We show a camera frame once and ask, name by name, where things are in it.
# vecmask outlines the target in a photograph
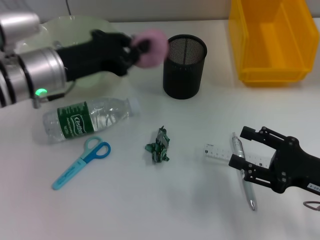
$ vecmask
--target water bottle label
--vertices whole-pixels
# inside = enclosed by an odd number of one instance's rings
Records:
[[[66,139],[94,132],[86,102],[59,107],[57,113]]]

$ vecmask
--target pink ball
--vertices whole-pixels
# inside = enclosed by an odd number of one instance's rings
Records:
[[[150,48],[146,53],[141,54],[139,61],[135,64],[139,68],[153,68],[164,62],[168,55],[169,44],[166,35],[157,29],[149,29],[134,36],[131,46],[149,40]]]

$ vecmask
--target scissor handle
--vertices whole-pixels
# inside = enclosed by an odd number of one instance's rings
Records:
[[[98,142],[91,148],[89,148],[89,143],[92,141],[92,140],[98,140]],[[92,136],[90,138],[88,138],[85,142],[84,142],[84,152],[87,152],[87,151],[92,151],[94,148],[96,148],[100,143],[102,143],[103,140],[101,137],[99,136]]]
[[[97,152],[103,148],[104,146],[107,146],[108,148],[108,151],[105,153],[105,154],[102,154],[102,155],[99,155],[97,154]],[[111,146],[109,145],[109,143],[103,141],[103,142],[100,142],[98,146],[96,146],[84,159],[85,162],[90,162],[92,159],[103,159],[105,158],[106,156],[108,156],[111,152]]]

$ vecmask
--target pen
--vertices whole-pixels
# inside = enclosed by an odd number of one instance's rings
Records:
[[[245,159],[246,156],[245,156],[244,148],[242,146],[240,139],[237,137],[235,132],[232,133],[232,145],[233,145],[234,154]],[[254,189],[252,187],[252,183],[244,180],[245,171],[243,169],[241,169],[240,172],[242,175],[242,184],[243,184],[245,197],[249,203],[250,208],[253,211],[255,211],[257,209],[257,207],[256,207],[256,198],[255,198],[255,194],[254,194]]]

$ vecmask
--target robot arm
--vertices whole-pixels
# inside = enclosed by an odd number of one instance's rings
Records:
[[[39,32],[39,18],[32,12],[10,12],[0,15],[0,106],[5,107],[26,99],[33,106],[64,96],[37,96],[38,89],[49,93],[64,89],[65,82],[101,71],[124,76],[128,69],[150,50],[150,41],[134,47],[132,39],[122,33],[91,32],[91,40],[83,44],[54,50],[43,48],[15,54],[16,43]]]
[[[256,132],[247,126],[243,127],[240,137],[275,149],[269,168],[232,155],[229,166],[243,169],[245,181],[271,188],[278,194],[284,193],[288,187],[295,186],[320,195],[320,159],[304,152],[298,139],[281,135],[266,127]]]

